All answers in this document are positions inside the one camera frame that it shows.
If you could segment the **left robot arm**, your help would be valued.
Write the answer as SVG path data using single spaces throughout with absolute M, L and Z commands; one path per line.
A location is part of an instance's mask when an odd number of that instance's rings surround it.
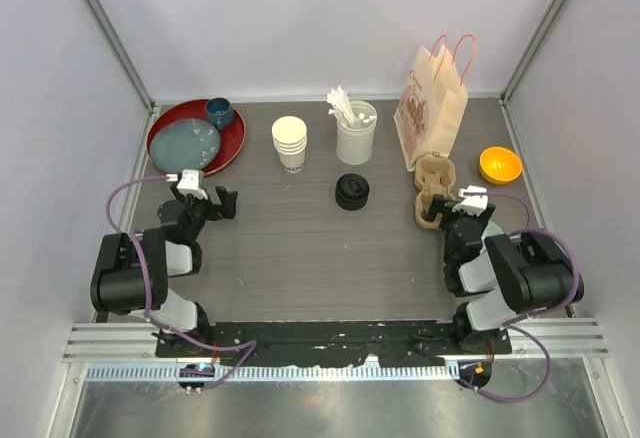
M 158 340 L 200 357 L 215 345 L 213 326 L 200 304 L 171 290 L 169 279 L 200 272 L 197 238 L 207 222 L 236 216 L 238 193 L 218 186 L 214 203 L 183 195 L 177 185 L 171 191 L 174 198 L 158 208 L 159 226 L 103 237 L 90 297 L 96 311 L 148 319 L 159 328 Z

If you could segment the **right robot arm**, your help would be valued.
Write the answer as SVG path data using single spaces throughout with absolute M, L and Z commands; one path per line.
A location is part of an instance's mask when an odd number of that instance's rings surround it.
M 543 228 L 508 234 L 492 221 L 486 191 L 453 198 L 422 193 L 416 221 L 443 236 L 443 277 L 459 305 L 448 339 L 462 352 L 490 352 L 509 325 L 578 302 L 584 283 L 568 246 Z

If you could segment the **stack of black cup lids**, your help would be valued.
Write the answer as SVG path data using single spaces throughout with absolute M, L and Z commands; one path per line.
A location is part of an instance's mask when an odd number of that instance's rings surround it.
M 368 181 L 356 173 L 340 176 L 335 185 L 336 204 L 347 211 L 362 209 L 367 204 L 369 194 Z

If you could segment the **stack of white paper cups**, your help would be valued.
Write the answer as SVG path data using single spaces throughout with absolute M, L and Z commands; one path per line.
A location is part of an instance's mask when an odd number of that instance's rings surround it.
M 300 172 L 306 158 L 306 123 L 295 116 L 283 116 L 273 123 L 271 133 L 284 170 L 288 173 Z

